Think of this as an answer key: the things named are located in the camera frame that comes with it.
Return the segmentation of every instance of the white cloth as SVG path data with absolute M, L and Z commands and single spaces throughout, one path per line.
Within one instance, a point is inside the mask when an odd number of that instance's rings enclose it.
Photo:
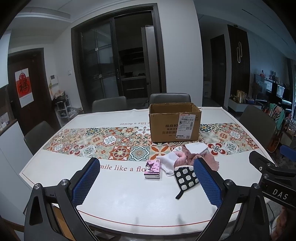
M 201 142 L 188 143 L 185 147 L 191 154 L 200 154 L 207 149 L 207 145 Z
M 176 153 L 171 151 L 170 153 L 164 156 L 158 156 L 157 158 L 160 160 L 160 168 L 165 171 L 166 175 L 174 175 L 174 164 L 175 161 L 179 158 Z

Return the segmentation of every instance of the tile pattern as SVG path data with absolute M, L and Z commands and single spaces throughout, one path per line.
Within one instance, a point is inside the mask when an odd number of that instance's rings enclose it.
M 113 127 L 65 129 L 43 147 L 44 150 L 68 155 L 121 161 L 156 159 L 192 142 L 207 144 L 214 155 L 229 155 L 258 148 L 250 136 L 235 123 L 201 124 L 197 141 L 151 141 L 150 127 Z

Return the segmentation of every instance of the barcode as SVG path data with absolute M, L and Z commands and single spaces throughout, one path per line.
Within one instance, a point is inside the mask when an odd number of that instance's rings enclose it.
M 181 120 L 182 121 L 194 121 L 194 119 L 191 117 L 190 118 L 181 118 Z

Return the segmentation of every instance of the black and white pot holder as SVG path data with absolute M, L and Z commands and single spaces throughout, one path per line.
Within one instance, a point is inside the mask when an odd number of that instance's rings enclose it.
M 176 196 L 176 199 L 179 199 L 183 195 L 184 191 L 187 191 L 199 183 L 199 180 L 196 178 L 193 171 L 193 166 L 184 165 L 175 167 L 174 174 L 179 188 L 181 189 L 179 194 Z

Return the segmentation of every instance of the door frame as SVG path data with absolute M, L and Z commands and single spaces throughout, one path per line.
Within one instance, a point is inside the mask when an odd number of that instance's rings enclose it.
M 82 68 L 82 46 L 81 46 L 81 31 L 89 26 L 103 22 L 105 20 L 115 18 L 115 17 L 123 17 L 128 15 L 133 15 L 135 13 L 143 13 L 143 12 L 151 12 L 153 19 L 153 26 L 155 32 L 155 41 L 156 41 L 156 50 L 157 50 L 157 60 L 159 62 L 158 72 L 159 72 L 159 80 L 160 80 L 160 92 L 166 93 L 166 79 L 165 79 L 165 61 L 164 61 L 164 52 L 163 52 L 163 39 L 160 27 L 160 19 L 158 13 L 157 3 L 150 4 L 140 4 L 134 5 L 124 8 L 119 8 L 110 12 L 106 12 L 104 14 L 98 15 L 91 19 L 88 19 L 73 28 L 71 28 L 71 44 L 72 44 L 72 56 L 73 56 L 73 65 L 74 65 L 74 73 L 78 88 L 78 93 L 80 96 L 82 108 L 85 113 L 91 112 L 91 107 L 88 106 L 85 88 L 82 81 L 81 68 Z M 113 53 L 113 57 L 117 57 L 118 51 Z
M 216 70 L 213 68 L 213 48 L 212 48 L 212 42 L 214 41 L 214 39 L 223 36 L 223 43 L 224 43 L 224 52 L 225 52 L 225 87 L 224 87 L 224 96 L 223 96 L 223 100 L 221 100 L 221 103 L 217 102 L 217 99 L 213 99 L 213 88 L 215 88 L 215 85 L 213 84 L 213 73 L 216 72 Z M 216 37 L 213 37 L 210 39 L 210 45 L 211 45 L 211 58 L 212 58 L 212 81 L 211 81 L 211 99 L 213 99 L 217 104 L 219 104 L 221 107 L 224 106 L 224 100 L 225 100 L 225 92 L 226 92 L 226 77 L 227 77 L 227 59 L 226 59 L 226 44 L 225 44 L 225 35 L 224 34 L 220 34 Z
M 26 55 L 26 54 L 27 55 L 37 54 L 41 58 L 40 64 L 41 64 L 41 71 L 42 71 L 42 76 L 43 76 L 43 81 L 41 81 L 41 85 L 42 85 L 42 88 L 45 88 L 45 90 L 46 90 L 45 103 L 46 103 L 48 109 L 52 110 L 52 115 L 54 117 L 55 126 L 52 126 L 52 128 L 54 130 L 58 131 L 60 129 L 60 123 L 59 123 L 59 120 L 57 118 L 55 111 L 52 108 L 52 98 L 49 93 L 49 87 L 48 87 L 46 71 L 45 71 L 44 48 L 26 49 L 26 50 L 22 50 L 22 51 L 9 53 L 8 57 L 7 57 L 7 66 L 9 65 L 10 61 L 13 61 L 12 59 L 16 58 L 17 55 Z

